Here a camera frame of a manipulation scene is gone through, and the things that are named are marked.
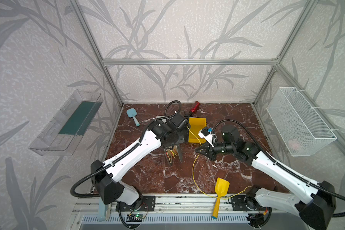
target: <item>metal mounting plate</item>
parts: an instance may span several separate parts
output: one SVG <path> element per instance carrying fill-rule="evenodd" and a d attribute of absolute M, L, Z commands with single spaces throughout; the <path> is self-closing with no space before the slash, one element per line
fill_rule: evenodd
<path fill-rule="evenodd" d="M 259 209 L 265 210 L 264 207 L 261 207 L 260 205 L 256 205 L 256 209 L 249 209 L 246 206 L 246 202 L 244 201 L 245 195 L 238 195 L 238 196 L 233 196 L 229 199 L 229 202 L 232 205 L 232 210 L 233 211 L 257 211 Z"/>
<path fill-rule="evenodd" d="M 146 205 L 142 205 L 138 211 L 148 211 L 152 212 L 154 211 L 154 206 L 156 203 L 156 197 L 155 196 L 143 196 L 142 203 L 145 203 Z M 124 202 L 118 202 L 117 205 L 120 205 L 120 210 L 122 212 L 129 212 L 132 209 L 129 205 L 125 204 Z"/>

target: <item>blue toy shovel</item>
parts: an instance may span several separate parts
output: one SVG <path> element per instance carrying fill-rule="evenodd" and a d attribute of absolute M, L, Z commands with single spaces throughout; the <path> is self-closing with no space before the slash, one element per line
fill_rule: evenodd
<path fill-rule="evenodd" d="M 135 116 L 137 115 L 137 111 L 135 111 L 134 108 L 128 109 L 126 111 L 126 114 L 128 115 L 128 117 L 133 117 L 135 125 L 139 126 L 139 122 L 138 122 L 137 118 L 135 118 Z"/>

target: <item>vent grille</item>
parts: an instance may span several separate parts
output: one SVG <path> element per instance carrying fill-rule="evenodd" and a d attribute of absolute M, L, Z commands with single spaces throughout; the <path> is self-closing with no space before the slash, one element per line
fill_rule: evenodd
<path fill-rule="evenodd" d="M 147 217 L 142 220 L 142 223 L 249 223 L 245 218 L 246 216 L 248 216 L 248 214 L 220 214 L 217 219 L 213 219 L 211 214 L 148 214 Z M 123 218 L 125 222 L 129 223 L 125 214 L 123 214 Z M 120 218 L 118 214 L 111 214 L 108 220 L 98 222 L 97 215 L 84 215 L 82 224 L 95 223 L 120 224 Z"/>

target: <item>yellow handle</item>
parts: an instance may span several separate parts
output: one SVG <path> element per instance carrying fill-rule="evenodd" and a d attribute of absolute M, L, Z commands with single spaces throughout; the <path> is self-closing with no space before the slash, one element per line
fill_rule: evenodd
<path fill-rule="evenodd" d="M 219 207 L 220 207 L 220 198 L 216 199 L 216 204 L 215 204 L 215 208 L 213 209 L 213 214 L 212 214 L 212 218 L 217 219 L 217 215 L 219 214 Z"/>

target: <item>robotic arm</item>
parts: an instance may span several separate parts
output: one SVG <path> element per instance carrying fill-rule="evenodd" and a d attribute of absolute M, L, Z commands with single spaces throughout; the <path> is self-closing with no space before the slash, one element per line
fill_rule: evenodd
<path fill-rule="evenodd" d="M 253 138 L 241 123 L 234 120 L 224 121 L 239 124 Z M 206 127 L 198 133 L 207 142 L 195 150 L 197 153 L 203 154 L 211 160 L 215 160 L 218 153 L 233 154 L 239 161 L 261 170 L 292 192 L 281 193 L 254 187 L 246 195 L 247 205 L 259 204 L 263 207 L 283 210 L 299 216 L 306 224 L 316 230 L 325 230 L 332 217 L 345 216 L 345 212 L 334 214 L 336 209 L 335 197 L 343 200 L 345 197 L 336 194 L 330 183 L 326 181 L 319 183 L 299 174 L 264 151 L 254 138 L 253 141 L 256 144 L 244 142 L 239 130 L 234 126 L 222 127 L 221 133 L 224 142 L 218 143 L 214 132 L 218 124 L 214 129 Z"/>
<path fill-rule="evenodd" d="M 169 148 L 187 141 L 188 120 L 175 112 L 174 115 L 154 119 L 143 131 L 142 136 L 114 157 L 101 162 L 96 160 L 91 165 L 91 174 L 78 181 L 71 188 L 71 194 L 76 197 L 98 197 L 104 204 L 121 201 L 132 210 L 138 209 L 143 203 L 143 196 L 133 186 L 121 181 L 132 166 L 151 151 L 163 146 Z M 231 121 L 242 126 L 252 137 L 254 143 L 244 142 L 239 130 L 226 125 L 221 129 L 224 142 L 218 143 L 215 134 L 216 127 L 225 121 Z M 260 205 L 276 208 L 299 216 L 306 224 L 316 230 L 325 230 L 332 217 L 345 216 L 345 212 L 334 214 L 335 197 L 345 200 L 345 197 L 334 193 L 334 187 L 324 181 L 318 183 L 277 161 L 262 149 L 252 134 L 239 122 L 223 120 L 213 129 L 204 128 L 198 135 L 207 140 L 195 152 L 216 160 L 217 154 L 233 154 L 239 161 L 261 170 L 280 182 L 292 193 L 268 191 L 253 187 L 246 196 L 248 208 Z M 75 188 L 88 179 L 92 179 L 98 194 L 78 194 Z"/>

